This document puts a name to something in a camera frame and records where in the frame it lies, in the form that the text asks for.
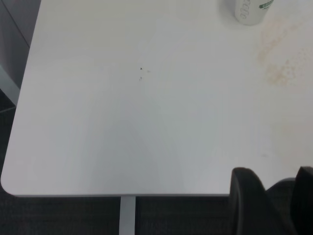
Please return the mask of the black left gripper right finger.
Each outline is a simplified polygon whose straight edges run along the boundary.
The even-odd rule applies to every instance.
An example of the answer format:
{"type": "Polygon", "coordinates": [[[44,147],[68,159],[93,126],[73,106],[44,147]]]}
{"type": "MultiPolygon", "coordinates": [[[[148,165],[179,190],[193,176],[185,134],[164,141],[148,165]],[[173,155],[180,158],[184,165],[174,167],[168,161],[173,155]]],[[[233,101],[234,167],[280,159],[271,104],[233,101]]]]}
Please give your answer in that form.
{"type": "Polygon", "coordinates": [[[313,235],[313,168],[300,167],[291,199],[291,219],[299,235],[313,235]]]}

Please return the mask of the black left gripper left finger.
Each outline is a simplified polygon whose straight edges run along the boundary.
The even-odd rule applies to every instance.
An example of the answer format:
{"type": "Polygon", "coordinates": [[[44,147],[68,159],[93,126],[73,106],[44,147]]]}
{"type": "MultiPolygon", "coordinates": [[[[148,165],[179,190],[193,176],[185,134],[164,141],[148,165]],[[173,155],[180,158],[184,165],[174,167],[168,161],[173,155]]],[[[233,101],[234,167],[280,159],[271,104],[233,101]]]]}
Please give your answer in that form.
{"type": "Polygon", "coordinates": [[[259,177],[249,168],[232,170],[229,204],[232,235],[294,234],[270,201],[259,177]]]}

